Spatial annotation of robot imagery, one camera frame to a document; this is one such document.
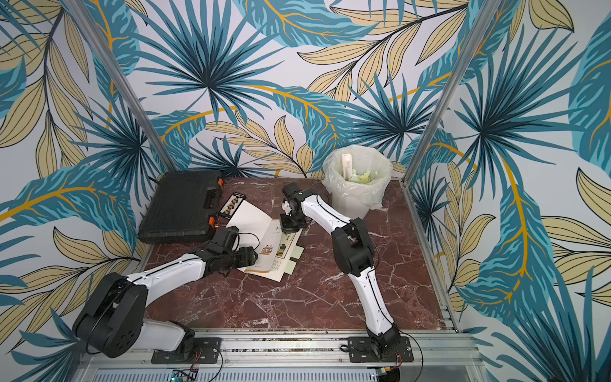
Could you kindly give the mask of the orange children's book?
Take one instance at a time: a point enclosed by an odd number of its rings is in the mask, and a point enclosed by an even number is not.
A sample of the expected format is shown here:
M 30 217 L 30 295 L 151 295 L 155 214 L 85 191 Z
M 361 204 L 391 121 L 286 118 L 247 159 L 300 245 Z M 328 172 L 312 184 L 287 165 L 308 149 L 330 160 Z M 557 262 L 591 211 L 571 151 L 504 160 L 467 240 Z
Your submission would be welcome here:
M 302 231 L 283 233 L 280 219 L 272 219 L 264 211 L 246 201 L 228 221 L 228 227 L 233 226 L 239 229 L 238 248 L 253 247 L 258 254 L 253 266 L 239 270 L 280 282 L 285 275 L 284 269 L 287 263 L 292 260 L 291 252 L 297 246 Z

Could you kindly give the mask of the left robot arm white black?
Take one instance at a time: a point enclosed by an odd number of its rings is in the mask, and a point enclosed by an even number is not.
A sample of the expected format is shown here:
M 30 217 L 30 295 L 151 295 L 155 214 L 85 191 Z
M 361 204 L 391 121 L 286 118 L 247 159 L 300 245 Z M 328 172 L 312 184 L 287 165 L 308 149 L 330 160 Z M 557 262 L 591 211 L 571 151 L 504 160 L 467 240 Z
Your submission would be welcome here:
M 145 317 L 160 297 L 215 273 L 250 267 L 258 259 L 252 247 L 239 247 L 237 227 L 221 228 L 193 253 L 148 271 L 111 273 L 102 278 L 73 324 L 73 334 L 94 350 L 116 358 L 130 350 L 157 350 L 190 359 L 203 351 L 192 329 Z

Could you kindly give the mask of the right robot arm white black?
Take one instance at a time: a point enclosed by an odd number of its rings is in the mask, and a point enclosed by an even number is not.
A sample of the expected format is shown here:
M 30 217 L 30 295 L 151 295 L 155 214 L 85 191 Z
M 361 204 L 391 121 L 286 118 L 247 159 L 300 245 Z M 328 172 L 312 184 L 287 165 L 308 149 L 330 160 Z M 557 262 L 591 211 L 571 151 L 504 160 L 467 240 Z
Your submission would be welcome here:
M 349 218 L 311 189 L 294 182 L 283 188 L 284 233 L 295 233 L 314 222 L 330 236 L 337 267 L 348 275 L 364 310 L 370 351 L 375 358 L 389 356 L 399 345 L 400 330 L 391 318 L 376 279 L 375 248 L 361 218 Z

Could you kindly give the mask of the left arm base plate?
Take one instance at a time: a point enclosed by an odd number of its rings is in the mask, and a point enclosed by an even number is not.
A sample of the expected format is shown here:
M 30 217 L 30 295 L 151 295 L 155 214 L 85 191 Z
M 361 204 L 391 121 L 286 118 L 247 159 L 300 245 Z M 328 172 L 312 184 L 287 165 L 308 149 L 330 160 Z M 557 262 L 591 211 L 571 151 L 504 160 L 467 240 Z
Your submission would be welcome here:
M 154 350 L 152 364 L 216 364 L 222 339 L 220 337 L 195 337 L 187 345 L 167 352 Z

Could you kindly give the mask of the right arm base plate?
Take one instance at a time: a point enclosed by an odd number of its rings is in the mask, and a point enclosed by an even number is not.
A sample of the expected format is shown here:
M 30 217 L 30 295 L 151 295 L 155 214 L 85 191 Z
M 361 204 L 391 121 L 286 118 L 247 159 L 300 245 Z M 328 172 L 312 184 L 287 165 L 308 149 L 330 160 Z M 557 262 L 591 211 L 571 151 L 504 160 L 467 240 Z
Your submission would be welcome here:
M 383 350 L 381 345 L 370 337 L 349 337 L 340 350 L 348 353 L 351 363 L 409 363 L 414 361 L 414 354 L 407 337 L 400 337 L 399 342 Z

